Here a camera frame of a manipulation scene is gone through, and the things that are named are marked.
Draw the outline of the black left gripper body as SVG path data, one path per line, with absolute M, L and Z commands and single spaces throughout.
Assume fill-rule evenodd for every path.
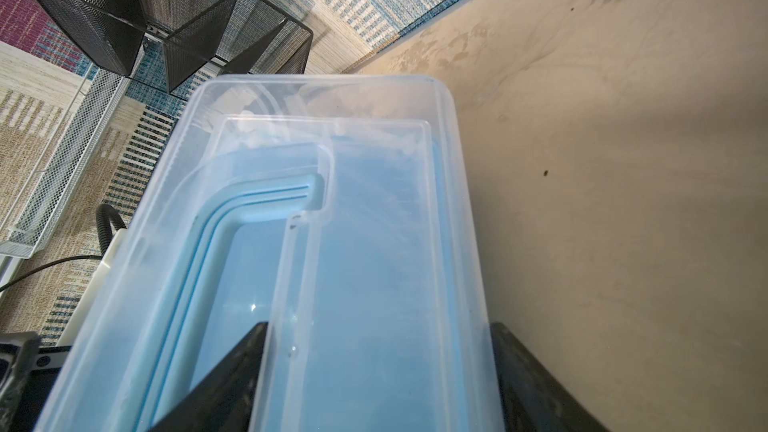
M 43 347 L 35 332 L 1 335 L 1 430 L 32 431 L 70 346 Z

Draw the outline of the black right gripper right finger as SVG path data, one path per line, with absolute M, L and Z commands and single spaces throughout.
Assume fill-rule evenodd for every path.
M 490 333 L 507 431 L 607 431 L 503 323 Z

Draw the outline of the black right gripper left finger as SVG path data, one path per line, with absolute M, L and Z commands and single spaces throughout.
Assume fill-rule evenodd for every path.
M 268 324 L 256 324 L 154 431 L 246 431 L 251 420 Z

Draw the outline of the blue plastic tool box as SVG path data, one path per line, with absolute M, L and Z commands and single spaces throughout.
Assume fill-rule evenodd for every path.
M 200 85 L 36 427 L 147 430 L 259 323 L 251 431 L 503 429 L 443 83 Z

